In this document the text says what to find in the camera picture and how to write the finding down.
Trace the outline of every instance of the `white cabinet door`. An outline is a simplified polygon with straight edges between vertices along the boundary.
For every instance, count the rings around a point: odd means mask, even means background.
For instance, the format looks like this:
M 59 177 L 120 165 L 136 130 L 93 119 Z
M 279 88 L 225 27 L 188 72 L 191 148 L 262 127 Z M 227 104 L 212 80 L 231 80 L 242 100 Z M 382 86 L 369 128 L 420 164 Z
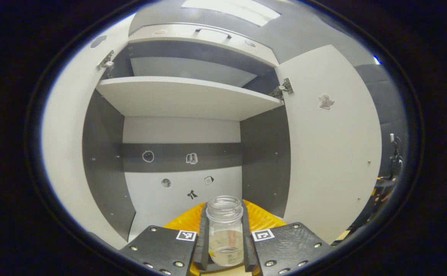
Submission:
M 380 167 L 378 115 L 365 83 L 332 45 L 280 64 L 295 91 L 284 92 L 291 147 L 284 219 L 332 243 L 363 210 Z M 320 107 L 327 94 L 334 103 Z

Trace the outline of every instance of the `bow tie sticker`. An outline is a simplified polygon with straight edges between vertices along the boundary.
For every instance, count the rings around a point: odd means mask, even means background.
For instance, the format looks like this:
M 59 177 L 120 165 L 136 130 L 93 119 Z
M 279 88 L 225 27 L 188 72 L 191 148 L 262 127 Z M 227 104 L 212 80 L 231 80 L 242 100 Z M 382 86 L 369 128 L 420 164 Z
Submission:
M 195 197 L 198 197 L 193 190 L 191 190 L 191 192 L 188 194 L 188 196 L 191 197 L 191 199 L 194 199 Z

